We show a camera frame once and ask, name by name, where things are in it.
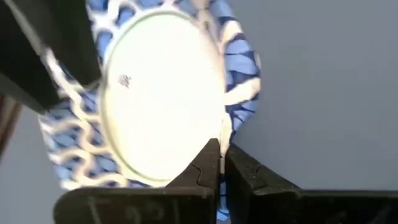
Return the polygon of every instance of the white wavy pattern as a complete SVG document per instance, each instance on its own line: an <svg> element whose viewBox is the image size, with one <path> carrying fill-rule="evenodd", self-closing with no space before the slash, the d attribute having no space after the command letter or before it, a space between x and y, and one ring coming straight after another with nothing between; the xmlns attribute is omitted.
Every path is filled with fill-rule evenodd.
<svg viewBox="0 0 398 224"><path fill-rule="evenodd" d="M175 3L178 0L163 0L164 4L161 7L175 7ZM217 27L215 17L211 15L209 8L209 0L191 0L192 4L198 9L197 19L200 24L209 25L209 31L211 36L216 37L218 41L218 47L220 50L220 57L224 58L223 55L226 51L227 44L233 40L237 35L242 34L242 28L235 20L226 21L221 28ZM87 7L88 15L93 21L92 32L93 38L96 40L99 32L106 30L112 34L117 33L119 28L115 25L116 19L119 16L119 9L121 7L130 7L134 10L135 16L142 12L140 5L136 1L130 0L109 0L108 10L104 12L92 11L90 7ZM78 137L79 147L69 147L62 151L52 151L49 153L50 160L56 165L62 165L65 161L79 157L82 161L77 167L74 168L72 177L70 179L64 179L61 181L61 186L67 190L73 190L82 186L98 186L103 185L107 182L116 182L119 187L128 187L129 180L137 180L145 182L148 185L154 187L160 187L167 183L151 182L144 180L138 175L134 174L127 167L122 166L122 161L119 160L112 149L107 144L106 136L104 137L104 144L102 146L94 146L90 143L89 139L94 135L93 128L90 125L92 122L97 122L101 125L99 114L88 114L82 110L83 100L79 93L84 91L84 88L78 83L70 83L65 78L65 73L61 66L58 64L57 59L54 58L52 52L49 50L45 55L45 61L48 63L49 68L52 72L55 83L60 87L58 93L61 96L66 96L71 99L72 111L76 115L76 118L65 118L58 122L46 123L41 121L40 125L44 135L46 143L53 147L50 138L51 135L64 131L72 126L79 126L81 128L81 134ZM259 69L259 59L256 55L256 66ZM260 90L260 78L252 77L246 81L239 83L232 90L225 94L225 103L228 105L236 105L244 101L252 99L259 93ZM230 137L233 133L233 120L231 113L226 112L223 118L223 129L220 131L220 144L221 144L221 155L225 155L229 147ZM87 173L94 166L95 155L108 153L112 159L119 166L119 172L110 172L101 174L95 178L88 177Z"/></svg>

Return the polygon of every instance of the gray wall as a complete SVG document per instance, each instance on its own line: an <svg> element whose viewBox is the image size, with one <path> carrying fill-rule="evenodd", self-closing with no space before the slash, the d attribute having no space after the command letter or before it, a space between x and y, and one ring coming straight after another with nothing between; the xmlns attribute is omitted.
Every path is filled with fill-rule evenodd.
<svg viewBox="0 0 398 224"><path fill-rule="evenodd" d="M0 223L51 224L62 194L37 115L24 108L0 163Z"/></svg>
<svg viewBox="0 0 398 224"><path fill-rule="evenodd" d="M262 59L236 143L308 189L398 189L398 1L230 0ZM51 223L62 191L25 109L0 164L0 223Z"/></svg>

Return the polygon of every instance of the white plate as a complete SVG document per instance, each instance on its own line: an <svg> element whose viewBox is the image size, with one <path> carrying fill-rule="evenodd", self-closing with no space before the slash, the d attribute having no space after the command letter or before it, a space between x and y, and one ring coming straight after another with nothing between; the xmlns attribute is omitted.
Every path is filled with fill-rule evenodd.
<svg viewBox="0 0 398 224"><path fill-rule="evenodd" d="M224 66L188 16L149 11L109 46L100 115L124 165L151 181L176 178L213 137L224 114Z"/></svg>

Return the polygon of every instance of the plate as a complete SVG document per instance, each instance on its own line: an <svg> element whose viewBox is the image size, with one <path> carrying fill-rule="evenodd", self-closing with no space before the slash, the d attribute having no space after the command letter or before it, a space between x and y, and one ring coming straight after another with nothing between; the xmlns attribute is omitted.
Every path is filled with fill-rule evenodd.
<svg viewBox="0 0 398 224"><path fill-rule="evenodd" d="M260 90L259 57L228 1L86 4L100 85L84 89L43 55L62 101L39 121L61 187L163 187L214 137L224 156ZM224 220L224 182L220 195Z"/></svg>
<svg viewBox="0 0 398 224"><path fill-rule="evenodd" d="M136 16L118 34L104 61L105 133L132 172L171 181L220 133L222 60L209 35L172 8Z"/></svg>

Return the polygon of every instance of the blue pattern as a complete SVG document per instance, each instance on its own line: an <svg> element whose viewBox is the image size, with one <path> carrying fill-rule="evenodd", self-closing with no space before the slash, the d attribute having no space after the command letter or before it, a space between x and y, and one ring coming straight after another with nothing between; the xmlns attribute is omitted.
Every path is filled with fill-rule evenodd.
<svg viewBox="0 0 398 224"><path fill-rule="evenodd" d="M71 109L71 102L72 100L69 97L61 98L60 103L47 110L41 120L45 123L53 124L66 118L76 118Z"/></svg>
<svg viewBox="0 0 398 224"><path fill-rule="evenodd" d="M178 0L174 4L176 4L182 11L190 14L193 17L196 17L198 14L198 9L190 0Z"/></svg>
<svg viewBox="0 0 398 224"><path fill-rule="evenodd" d="M90 123L93 128L91 131L93 132L93 137L90 139L90 144L93 146L102 146L104 144L104 136L100 132L100 124Z"/></svg>
<svg viewBox="0 0 398 224"><path fill-rule="evenodd" d="M144 9L149 9L163 4L163 0L138 0L140 6Z"/></svg>
<svg viewBox="0 0 398 224"><path fill-rule="evenodd" d="M256 75L257 67L251 58L244 55L225 55L225 66L230 71Z"/></svg>
<svg viewBox="0 0 398 224"><path fill-rule="evenodd" d="M82 100L83 100L83 105L82 105L82 110L86 113L97 113L97 104L96 100L98 97L98 87L92 88L89 91L84 91L82 93L79 93Z"/></svg>
<svg viewBox="0 0 398 224"><path fill-rule="evenodd" d="M116 25L122 26L126 21L135 15L135 12L129 7L122 7L119 10L119 17L116 21Z"/></svg>
<svg viewBox="0 0 398 224"><path fill-rule="evenodd" d="M228 21L236 21L232 9L226 0L212 0L209 5L209 11L217 18L220 27Z"/></svg>
<svg viewBox="0 0 398 224"><path fill-rule="evenodd" d="M64 75L65 75L66 80L67 80L69 83L76 83L77 81L70 75L70 73L68 72L68 70L65 68L64 64L59 63L59 65L60 65L60 67L61 67L61 69L62 69L62 71L63 71L63 73L64 73Z"/></svg>
<svg viewBox="0 0 398 224"><path fill-rule="evenodd" d="M129 180L129 188L145 188L145 187L150 187L150 186L136 180Z"/></svg>
<svg viewBox="0 0 398 224"><path fill-rule="evenodd" d="M80 131L81 128L79 126L72 126L64 131L52 134L50 137L51 145L53 146L51 150L53 152L60 152L70 147L79 147Z"/></svg>
<svg viewBox="0 0 398 224"><path fill-rule="evenodd" d="M73 179L72 178L73 171L75 167L81 164L82 160L83 159L78 156L72 157L60 165L54 165L55 172L57 173L58 177L61 178L62 180Z"/></svg>
<svg viewBox="0 0 398 224"><path fill-rule="evenodd" d="M103 62L104 60L105 50L108 47L109 43L111 42L112 38L113 38L112 33L105 31L100 32L97 36L95 44L97 46L98 57L101 60L101 62Z"/></svg>
<svg viewBox="0 0 398 224"><path fill-rule="evenodd" d="M238 40L231 41L227 45L225 53L226 54L243 54L243 53L246 53L246 52L252 51L252 50L253 49L250 47L247 40L238 39Z"/></svg>
<svg viewBox="0 0 398 224"><path fill-rule="evenodd" d="M95 163L88 173L88 177L96 178L101 174L119 173L119 167L110 154L93 155Z"/></svg>
<svg viewBox="0 0 398 224"><path fill-rule="evenodd" d="M115 188L115 187L119 187L119 183L115 182L115 181L109 181L106 183L103 183L100 185L100 187L111 187L111 188Z"/></svg>

